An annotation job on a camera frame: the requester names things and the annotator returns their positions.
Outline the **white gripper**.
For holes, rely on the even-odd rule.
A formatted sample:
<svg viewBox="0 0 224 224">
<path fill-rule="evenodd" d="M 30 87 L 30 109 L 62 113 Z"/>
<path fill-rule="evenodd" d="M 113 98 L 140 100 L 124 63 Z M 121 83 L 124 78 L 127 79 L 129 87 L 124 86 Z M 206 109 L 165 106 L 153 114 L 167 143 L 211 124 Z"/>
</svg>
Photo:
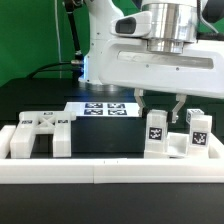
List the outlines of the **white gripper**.
<svg viewBox="0 0 224 224">
<path fill-rule="evenodd" d="M 169 113 L 169 121 L 175 123 L 186 95 L 224 99 L 224 43 L 200 40 L 171 54 L 148 51 L 142 39 L 112 39 L 102 52 L 99 79 L 138 88 L 134 97 L 142 118 L 148 114 L 143 90 L 176 93 L 177 104 Z"/>
</svg>

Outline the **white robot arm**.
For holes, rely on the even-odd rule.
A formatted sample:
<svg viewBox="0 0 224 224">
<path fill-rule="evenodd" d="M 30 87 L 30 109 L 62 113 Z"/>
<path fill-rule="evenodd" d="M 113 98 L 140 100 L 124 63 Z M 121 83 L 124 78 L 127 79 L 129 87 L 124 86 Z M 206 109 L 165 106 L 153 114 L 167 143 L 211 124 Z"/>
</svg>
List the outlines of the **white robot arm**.
<svg viewBox="0 0 224 224">
<path fill-rule="evenodd" d="M 224 0 L 139 0 L 124 15 L 112 0 L 85 0 L 90 51 L 79 81 L 224 99 Z"/>
</svg>

